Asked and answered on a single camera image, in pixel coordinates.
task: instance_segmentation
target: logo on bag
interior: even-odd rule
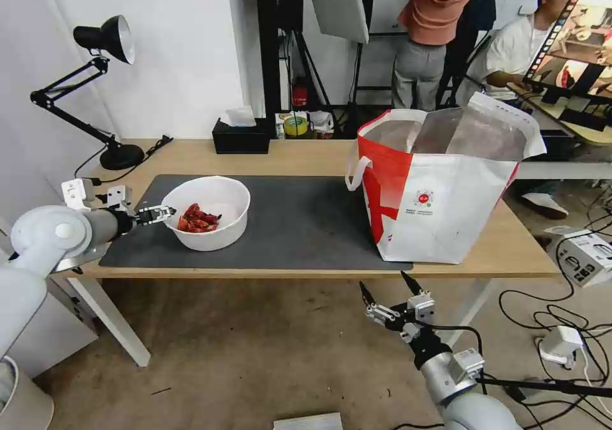
[[[418,207],[431,207],[434,194],[431,191],[417,191],[414,205]]]

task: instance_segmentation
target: concrete floor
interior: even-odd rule
[[[586,185],[565,184],[559,199],[572,213],[557,223],[585,224],[585,205],[596,195]],[[514,202],[511,206],[535,233],[554,224]],[[470,282],[437,279],[422,284],[437,301],[438,322],[445,323]],[[389,305],[408,296],[401,279],[369,287]],[[98,341],[37,379],[55,399],[51,430],[269,430],[276,419],[336,411],[347,430],[439,422],[412,354],[396,335],[363,316],[356,282],[114,280],[105,282],[105,288],[150,348],[151,364],[135,366],[101,329]],[[567,291],[561,280],[500,282],[499,291],[506,288],[551,297]],[[612,287],[600,285],[579,290],[564,306],[594,324],[608,322],[611,297]],[[541,307],[523,297],[507,300],[507,309],[524,322]],[[507,321],[497,295],[473,325],[483,335],[489,373],[507,379],[544,377],[534,332]],[[610,348],[611,342],[604,343]],[[472,346],[475,339],[467,333],[456,347]],[[569,376],[554,366],[550,371],[559,377],[580,376],[579,370]],[[534,423],[501,390],[492,392],[522,426]],[[537,400],[555,398],[572,397],[543,393]],[[544,419],[562,409],[548,405],[535,413]],[[597,427],[579,410],[546,426]]]

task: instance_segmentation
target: tape roll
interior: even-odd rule
[[[297,137],[308,131],[308,120],[304,117],[290,116],[283,121],[285,134]]]

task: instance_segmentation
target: sneaker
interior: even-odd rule
[[[521,199],[527,207],[549,220],[563,220],[569,215],[550,194],[527,193],[522,195]]]

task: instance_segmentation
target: gray desk mat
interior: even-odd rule
[[[176,186],[199,176],[158,175],[137,208],[157,205]],[[206,269],[412,269],[385,262],[372,239],[360,190],[344,178],[234,176],[251,192],[247,229],[214,252],[186,248],[164,224],[139,227],[114,241],[100,266]]]

